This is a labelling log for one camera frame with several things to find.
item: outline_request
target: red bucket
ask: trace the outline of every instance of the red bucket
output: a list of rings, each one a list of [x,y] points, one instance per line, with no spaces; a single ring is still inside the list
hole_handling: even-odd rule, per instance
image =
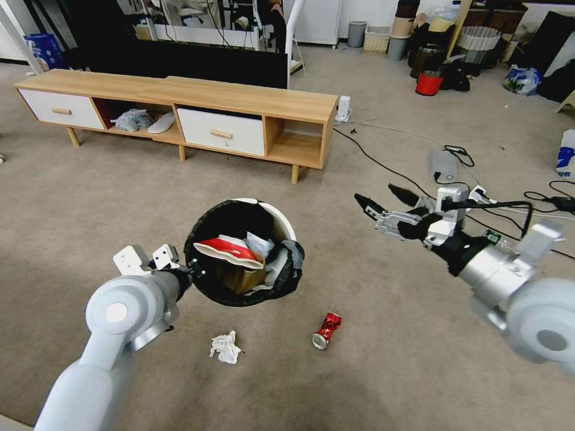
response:
[[[415,87],[415,92],[421,94],[422,96],[435,96],[439,91],[439,87],[443,82],[443,77],[432,77],[425,75],[424,72],[419,74],[417,79],[417,87]]]

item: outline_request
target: drawer handle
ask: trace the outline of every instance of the drawer handle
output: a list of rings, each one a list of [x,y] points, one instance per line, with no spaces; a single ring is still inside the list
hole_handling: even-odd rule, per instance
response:
[[[64,108],[52,108],[52,112],[55,114],[72,115],[72,111]]]
[[[226,138],[226,139],[231,139],[233,136],[231,133],[221,132],[215,129],[210,129],[210,133],[214,136],[219,136],[220,138]]]

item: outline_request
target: gray bucket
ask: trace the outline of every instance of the gray bucket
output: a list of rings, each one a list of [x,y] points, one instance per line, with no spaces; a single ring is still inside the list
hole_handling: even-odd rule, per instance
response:
[[[407,38],[397,38],[390,36],[388,45],[388,60],[400,61],[405,53],[407,47]]]
[[[360,48],[364,45],[366,21],[351,21],[347,31],[347,46]]]

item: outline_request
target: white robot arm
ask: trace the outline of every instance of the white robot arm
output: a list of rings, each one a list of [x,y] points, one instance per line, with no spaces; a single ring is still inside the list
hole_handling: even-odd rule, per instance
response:
[[[391,184],[389,188],[414,209],[389,212],[355,195],[364,212],[376,221],[376,229],[401,240],[418,239],[445,260],[448,271],[471,287],[471,309],[514,352],[534,363],[558,362],[575,375],[575,281],[535,280],[538,261],[563,239],[560,226],[537,223],[515,249],[505,249],[484,236],[463,232],[467,186],[444,185],[435,202]]]
[[[92,332],[84,353],[54,383],[37,431],[102,431],[111,428],[132,375],[132,353],[173,329],[176,302],[202,273],[182,268],[165,244],[149,260],[137,245],[114,256],[122,274],[102,286],[86,307]]]

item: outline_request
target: red soda can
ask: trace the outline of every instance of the red soda can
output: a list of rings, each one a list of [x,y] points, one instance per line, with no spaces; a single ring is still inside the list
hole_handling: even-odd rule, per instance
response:
[[[319,350],[324,350],[331,339],[331,335],[341,325],[341,317],[335,313],[328,313],[323,319],[322,328],[311,336],[311,342]]]

